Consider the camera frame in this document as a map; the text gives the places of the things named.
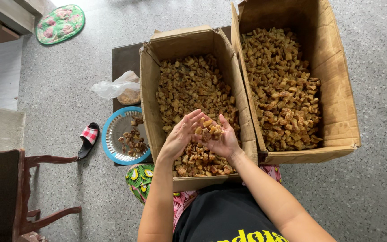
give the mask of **hand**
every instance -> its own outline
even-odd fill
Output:
[[[181,156],[189,141],[194,139],[193,124],[203,116],[204,113],[201,112],[201,109],[185,115],[168,135],[157,161],[173,162]]]
[[[205,121],[210,120],[211,118],[207,115],[204,116]],[[227,160],[232,160],[237,154],[241,154],[244,151],[238,146],[237,136],[235,135],[234,129],[229,124],[228,120],[223,117],[222,114],[219,115],[220,122],[222,124],[222,134],[218,140],[209,140],[207,143],[201,140],[201,135],[194,135],[195,141],[207,147],[212,152],[216,153],[219,156],[225,157]]]

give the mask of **black sandal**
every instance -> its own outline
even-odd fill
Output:
[[[90,123],[86,128],[83,130],[82,134],[80,135],[80,139],[83,140],[83,145],[80,148],[78,157],[79,159],[83,159],[86,157],[90,150],[92,150],[93,146],[95,145],[96,140],[99,137],[99,126],[96,123]]]

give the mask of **cardboard box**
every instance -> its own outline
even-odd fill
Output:
[[[218,59],[218,67],[225,83],[231,86],[239,110],[240,140],[246,154],[257,163],[255,131],[250,117],[249,104],[234,50],[222,30],[212,30],[203,25],[195,28],[158,32],[140,49],[141,105],[144,126],[149,140],[153,162],[164,145],[166,135],[162,130],[156,91],[160,80],[160,61],[183,58],[189,55],[212,53]],[[224,181],[238,181],[238,174],[213,177],[175,177],[174,191],[191,191]]]
[[[265,151],[252,100],[241,49],[240,33],[256,28],[291,28],[298,36],[303,60],[310,62],[311,77],[320,78],[322,119],[318,137],[324,139],[316,149],[268,152],[266,164],[319,163],[345,156],[361,146],[358,119],[346,56],[335,16],[327,0],[248,0],[233,5],[231,42],[239,57],[259,148]]]

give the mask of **green patterned fabric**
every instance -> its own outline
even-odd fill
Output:
[[[35,28],[42,44],[56,44],[75,36],[83,29],[85,14],[77,5],[67,5],[44,16]]]
[[[126,184],[142,204],[146,202],[149,194],[154,168],[152,164],[140,164],[132,167],[126,174]]]

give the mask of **plastic bag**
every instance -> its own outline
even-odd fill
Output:
[[[90,90],[107,100],[117,97],[123,105],[140,102],[140,79],[133,71],[125,72],[114,82],[101,81],[94,84]]]

